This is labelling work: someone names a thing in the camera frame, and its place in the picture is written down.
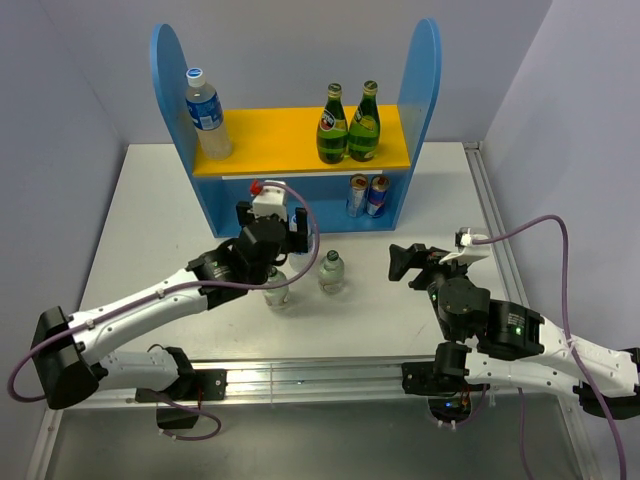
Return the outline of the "plastic water bottle blue label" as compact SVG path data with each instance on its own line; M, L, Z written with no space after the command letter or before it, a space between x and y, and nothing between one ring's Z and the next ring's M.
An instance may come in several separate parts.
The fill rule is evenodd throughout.
M310 224L307 224L307 233L308 251L306 253L290 253L288 256L289 266L296 273L299 273L301 270L303 270L309 263L314 249L314 231Z

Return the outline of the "green glass bottle red label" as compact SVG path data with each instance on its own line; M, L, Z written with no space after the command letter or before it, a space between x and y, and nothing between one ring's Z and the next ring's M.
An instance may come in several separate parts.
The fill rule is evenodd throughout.
M327 101L316 130L318 156L326 164L340 163L347 151L348 127L341 97L341 85L329 84Z

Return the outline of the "green Perrier glass bottle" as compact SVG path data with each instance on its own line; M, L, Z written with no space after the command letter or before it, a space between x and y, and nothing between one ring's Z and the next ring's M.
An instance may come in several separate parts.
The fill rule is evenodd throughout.
M348 151L352 159L367 162L374 157L380 138L380 118L376 101L378 84L367 80L349 126Z

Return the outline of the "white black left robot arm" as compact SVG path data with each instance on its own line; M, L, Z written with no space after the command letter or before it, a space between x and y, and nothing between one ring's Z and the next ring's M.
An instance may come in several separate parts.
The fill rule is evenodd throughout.
M295 221L283 202L268 204L259 198L238 203L237 213L238 237L158 284L93 310L66 314L53 307L43 312L29 354L43 390L41 400L62 410L103 390L147 389L172 400L190 395L195 371L182 349L124 352L122 346L172 321L266 290L283 257L317 253L309 243L318 234L308 204L296 208Z

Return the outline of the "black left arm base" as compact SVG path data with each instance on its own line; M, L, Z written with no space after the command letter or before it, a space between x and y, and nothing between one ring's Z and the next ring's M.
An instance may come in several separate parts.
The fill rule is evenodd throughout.
M222 430L222 421L204 408L206 401L222 401L227 387L227 371L224 369L196 370L186 387L170 393L137 389L134 401L139 404L156 404L156 425L159 434L172 441L196 442L211 439ZM211 420L214 430L204 435L186 435L200 418Z

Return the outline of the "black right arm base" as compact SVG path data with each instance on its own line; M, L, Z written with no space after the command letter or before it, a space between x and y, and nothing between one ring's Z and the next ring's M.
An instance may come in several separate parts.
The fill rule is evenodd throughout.
M406 395L425 397L430 421L439 429L455 432L484 408L490 386L436 375L434 368L434 361L402 363L402 389Z

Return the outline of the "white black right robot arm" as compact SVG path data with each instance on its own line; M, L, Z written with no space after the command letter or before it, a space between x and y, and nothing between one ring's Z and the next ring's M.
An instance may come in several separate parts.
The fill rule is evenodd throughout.
M411 269L409 287L428 294L444 337L431 361L401 366L409 395L436 396L483 387L521 387L576 396L583 411L625 420L639 414L639 351L613 350L573 336L540 313L492 298L468 277L487 246L454 252L391 245L388 278Z

